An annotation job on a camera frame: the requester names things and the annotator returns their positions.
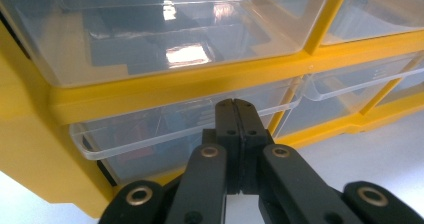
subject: clear plastic drawer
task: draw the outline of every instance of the clear plastic drawer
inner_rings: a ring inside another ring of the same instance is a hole
[[[0,0],[52,85],[300,51],[326,0]]]
[[[362,110],[391,80],[424,72],[417,53],[306,77],[299,106],[285,112],[274,137],[283,137]]]
[[[215,104],[221,100],[251,102],[267,127],[274,113],[294,108],[300,97],[301,79],[295,78],[77,123],[70,126],[70,134],[87,159],[101,160],[114,180],[122,184],[184,166],[191,151],[201,144],[202,130],[214,128]]]
[[[424,0],[345,0],[324,44],[424,28]]]

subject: transparent bin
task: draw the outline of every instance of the transparent bin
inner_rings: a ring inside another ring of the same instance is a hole
[[[397,84],[380,103],[378,103],[378,106],[419,93],[424,93],[424,71],[402,79],[402,81]]]
[[[295,78],[72,124],[70,135],[87,159],[101,160],[116,183],[125,184],[184,166],[193,148],[201,144],[202,130],[214,128],[219,101],[238,98],[251,102],[267,127],[273,113],[299,103],[301,83]]]
[[[273,137],[358,113],[389,81],[422,73],[424,63],[411,65],[416,58],[414,53],[307,76],[306,98],[284,113]]]
[[[300,51],[326,0],[0,0],[52,85]]]
[[[345,0],[324,44],[424,29],[424,0]]]

